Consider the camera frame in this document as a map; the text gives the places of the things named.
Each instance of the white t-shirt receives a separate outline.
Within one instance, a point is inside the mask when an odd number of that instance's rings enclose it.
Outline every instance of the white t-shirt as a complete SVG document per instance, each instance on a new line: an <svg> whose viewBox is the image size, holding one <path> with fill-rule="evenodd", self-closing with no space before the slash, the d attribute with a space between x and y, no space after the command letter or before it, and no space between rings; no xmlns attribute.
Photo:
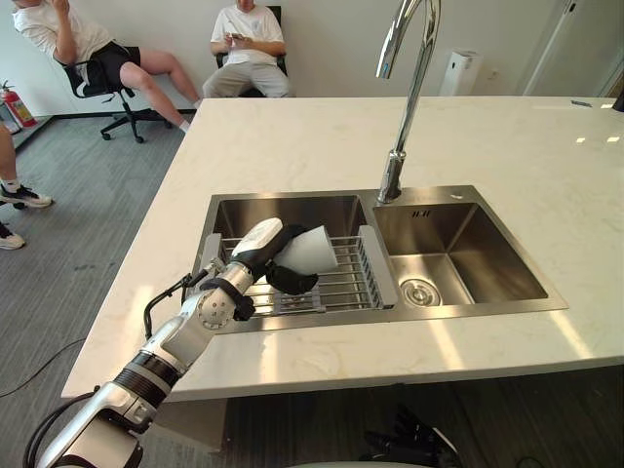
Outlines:
<svg viewBox="0 0 624 468"><path fill-rule="evenodd" d="M59 18L49 0L43 0L36 7L19 8L13 13L13 23L20 34L29 39L48 57L54 58L57 49ZM69 24L76 43L78 56L76 61L88 60L93 52L113 40L104 27L75 15L74 7L69 9Z"/></svg>
<svg viewBox="0 0 624 468"><path fill-rule="evenodd" d="M251 37L258 42L284 42L282 29L273 12L267 7L256 5L249 13L242 12L236 5L225 7L216 17L212 42L223 42L225 33L238 33ZM227 63L253 63L277 64L277 60L263 51L244 49L230 51Z"/></svg>

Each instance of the stainless steel sink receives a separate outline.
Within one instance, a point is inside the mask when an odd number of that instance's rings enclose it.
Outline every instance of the stainless steel sink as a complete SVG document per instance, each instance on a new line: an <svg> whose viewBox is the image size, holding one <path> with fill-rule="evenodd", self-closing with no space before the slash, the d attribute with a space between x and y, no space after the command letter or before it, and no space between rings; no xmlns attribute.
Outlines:
<svg viewBox="0 0 624 468"><path fill-rule="evenodd" d="M304 296L262 281L257 312L229 332L467 317L567 308L472 186L407 188L391 204L375 190L213 196L194 271L277 216L324 224L340 266Z"/></svg>

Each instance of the hand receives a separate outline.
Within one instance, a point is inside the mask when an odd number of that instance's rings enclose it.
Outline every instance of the hand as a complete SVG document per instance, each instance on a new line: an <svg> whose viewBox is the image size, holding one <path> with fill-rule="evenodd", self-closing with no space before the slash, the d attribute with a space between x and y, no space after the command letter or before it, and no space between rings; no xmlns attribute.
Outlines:
<svg viewBox="0 0 624 468"><path fill-rule="evenodd" d="M242 51L244 49L253 49L254 39L242 36L241 39L232 38L232 49Z"/></svg>
<svg viewBox="0 0 624 468"><path fill-rule="evenodd" d="M232 50L232 45L233 45L234 39L232 38L231 34L225 34L225 47L227 48L228 51Z"/></svg>
<svg viewBox="0 0 624 468"><path fill-rule="evenodd" d="M69 15L69 0L52 0L52 6L55 7L57 15L63 18Z"/></svg>

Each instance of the white sneaker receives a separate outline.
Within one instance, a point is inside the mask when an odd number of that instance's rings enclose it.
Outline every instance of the white sneaker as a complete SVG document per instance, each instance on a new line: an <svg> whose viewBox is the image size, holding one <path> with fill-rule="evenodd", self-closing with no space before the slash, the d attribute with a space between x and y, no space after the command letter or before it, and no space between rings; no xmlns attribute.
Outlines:
<svg viewBox="0 0 624 468"><path fill-rule="evenodd" d="M0 249L14 251L25 245L25 241L18 234L14 234L0 222Z"/></svg>
<svg viewBox="0 0 624 468"><path fill-rule="evenodd" d="M24 203L32 208L46 208L52 205L52 197L39 195L23 185L17 192L10 192L0 184L0 201L6 203Z"/></svg>

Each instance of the person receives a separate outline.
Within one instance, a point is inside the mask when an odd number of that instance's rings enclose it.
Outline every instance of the person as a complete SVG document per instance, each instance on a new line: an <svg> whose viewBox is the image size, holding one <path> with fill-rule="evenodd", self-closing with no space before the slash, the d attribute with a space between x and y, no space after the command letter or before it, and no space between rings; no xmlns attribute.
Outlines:
<svg viewBox="0 0 624 468"><path fill-rule="evenodd" d="M39 195L18 180L16 150L11 132L0 122L0 202L23 203L32 208L46 208L52 205L52 198ZM11 232L0 222L0 249L12 251L23 247L25 241L19 234Z"/></svg>
<svg viewBox="0 0 624 468"><path fill-rule="evenodd" d="M195 108L201 100L177 59L168 53L143 47L122 46L99 24L81 18L69 0L13 0L16 30L37 48L64 65L97 59L109 84L141 91L154 110L185 133L189 123L158 87L151 75L167 73L175 88ZM102 82L96 65L80 66L83 79Z"/></svg>
<svg viewBox="0 0 624 468"><path fill-rule="evenodd" d="M282 29L267 7L237 0L216 17L211 52L228 54L227 63L204 83L206 98L235 98L257 88L268 98L293 96L276 56L286 53Z"/></svg>

